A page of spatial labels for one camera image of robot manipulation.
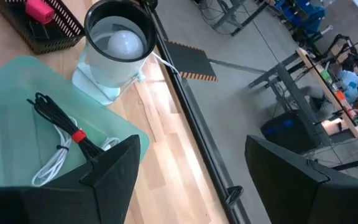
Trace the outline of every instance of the wooden tabletop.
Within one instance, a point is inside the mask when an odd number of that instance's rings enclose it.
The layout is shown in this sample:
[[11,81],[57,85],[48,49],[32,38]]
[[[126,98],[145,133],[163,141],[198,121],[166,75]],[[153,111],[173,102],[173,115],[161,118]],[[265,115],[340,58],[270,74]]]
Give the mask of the wooden tabletop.
[[[83,22],[87,9],[96,1],[63,2]],[[71,78],[84,45],[82,39],[71,49],[37,58]],[[32,53],[0,15],[0,67],[18,55]],[[149,57],[143,73],[144,82],[132,85],[109,106],[145,131],[151,142],[140,164],[126,223],[227,223],[166,70]]]
[[[297,48],[296,52],[298,53],[298,55],[300,56],[302,61],[305,63],[306,67],[307,68],[312,68],[310,70],[310,73],[312,74],[312,76],[315,77],[315,79],[317,80],[319,86],[323,89],[325,95],[333,103],[334,107],[337,110],[342,110],[342,106],[344,106],[345,108],[352,108],[352,106],[348,102],[341,101],[341,104],[340,104],[338,102],[338,100],[336,99],[336,97],[334,96],[334,94],[330,91],[330,89],[328,88],[327,84],[325,83],[325,81],[323,80],[321,75],[319,74],[324,70],[324,68],[321,65],[316,65],[316,69],[318,71],[317,72],[315,69],[313,69],[312,63],[306,58],[306,56],[308,55],[307,51],[303,50],[302,48]],[[352,120],[350,119],[350,117],[348,117],[344,113],[342,114],[342,120],[343,120],[343,126],[342,127],[344,129],[349,128],[352,131],[352,134],[354,135],[354,137],[358,138],[358,126],[355,126],[353,124]]]

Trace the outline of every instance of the mesh basket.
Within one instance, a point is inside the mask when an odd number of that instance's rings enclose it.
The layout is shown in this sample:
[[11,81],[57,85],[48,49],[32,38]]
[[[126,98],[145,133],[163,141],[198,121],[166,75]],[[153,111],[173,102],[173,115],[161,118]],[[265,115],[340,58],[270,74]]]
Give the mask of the mesh basket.
[[27,0],[0,0],[0,13],[35,54],[73,47],[84,36],[84,28],[62,0],[43,0],[53,10],[53,21],[42,25],[25,13]]

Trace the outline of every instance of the black metal rod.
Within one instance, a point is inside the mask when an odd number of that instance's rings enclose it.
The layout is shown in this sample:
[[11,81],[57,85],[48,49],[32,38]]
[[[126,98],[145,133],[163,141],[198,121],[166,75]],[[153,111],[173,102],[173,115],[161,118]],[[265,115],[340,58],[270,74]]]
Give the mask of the black metal rod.
[[[156,23],[156,19],[154,15],[152,14],[151,10],[149,9],[148,5],[142,1],[142,6],[144,9],[152,16],[154,22]],[[164,41],[161,37],[161,33],[157,27],[157,48],[158,51],[161,54],[161,57],[172,64],[172,59],[168,53],[167,47],[164,44]],[[229,205],[226,203],[226,199],[228,197],[228,192],[223,184],[223,181],[219,175],[219,172],[216,168],[216,165],[213,161],[213,156],[208,151],[207,144],[205,142],[204,137],[202,136],[200,127],[198,126],[198,123],[196,121],[196,118],[190,108],[190,104],[188,102],[188,99],[186,97],[186,94],[184,92],[184,89],[180,83],[180,77],[179,74],[175,74],[175,72],[172,70],[171,67],[164,65],[167,69],[167,72],[169,74],[169,78],[172,81],[173,88],[175,90],[175,93],[178,96],[181,108],[186,116],[186,119],[188,121],[188,124],[190,126],[191,132],[194,135],[194,138],[196,140],[197,146],[199,147],[201,156],[203,157],[204,163],[206,165],[206,168],[208,170],[208,174],[211,177],[212,183],[215,187],[216,193],[219,197],[219,201],[221,202],[221,205],[223,207],[223,210],[227,216],[227,219],[229,220],[229,223],[238,224],[240,221],[238,220],[237,215],[234,213],[234,210],[232,210]]]
[[355,168],[358,167],[358,161],[354,161],[354,162],[348,162],[347,164],[342,164],[339,166],[335,166],[332,167],[334,170],[346,170],[346,169],[350,169],[350,168]]
[[255,17],[257,17],[267,6],[269,6],[269,4],[267,2],[263,2],[261,6],[259,6],[259,8],[252,13],[242,24],[241,24],[241,28],[237,28],[234,32],[232,32],[230,35],[235,36],[237,35],[240,31],[242,31],[250,22],[252,22]]
[[289,74],[292,74],[296,72],[297,70],[303,68],[305,66],[305,63],[303,61],[299,62],[298,64],[294,65],[290,69],[288,69]]

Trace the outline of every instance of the white lamp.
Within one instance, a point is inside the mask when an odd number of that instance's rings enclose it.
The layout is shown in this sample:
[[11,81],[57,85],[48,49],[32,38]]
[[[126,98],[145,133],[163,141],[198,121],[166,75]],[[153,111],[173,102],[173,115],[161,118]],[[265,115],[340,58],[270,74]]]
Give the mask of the white lamp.
[[144,79],[140,70],[155,47],[157,33],[151,17],[139,6],[97,2],[86,13],[85,36],[72,79],[79,89],[108,105],[134,81]]

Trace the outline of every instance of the white cord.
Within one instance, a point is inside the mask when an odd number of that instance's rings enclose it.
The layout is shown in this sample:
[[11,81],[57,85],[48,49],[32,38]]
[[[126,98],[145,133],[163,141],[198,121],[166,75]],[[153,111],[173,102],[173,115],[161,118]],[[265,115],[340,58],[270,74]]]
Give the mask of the white cord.
[[166,60],[162,59],[160,56],[158,56],[156,53],[152,52],[152,54],[154,55],[154,57],[156,57],[157,59],[159,59],[164,65],[168,65],[169,67],[171,67],[179,76],[179,78],[181,78],[179,71],[170,63],[168,63]]
[[[72,117],[69,118],[73,121],[75,126],[77,126],[77,120]],[[49,161],[33,176],[31,184],[34,187],[41,187],[47,184],[59,173],[60,168],[62,168],[62,165],[65,162],[68,149],[71,145],[71,136],[62,129],[58,128],[56,125],[53,126],[60,136],[60,146],[62,148],[59,149],[55,155],[53,155],[52,158],[50,158]],[[118,143],[118,138],[107,138],[100,148],[104,151],[107,151]]]
[[100,146],[101,149],[103,149],[104,151],[109,150],[111,147],[115,146],[116,144],[119,143],[119,139],[118,138],[107,138],[103,144]]

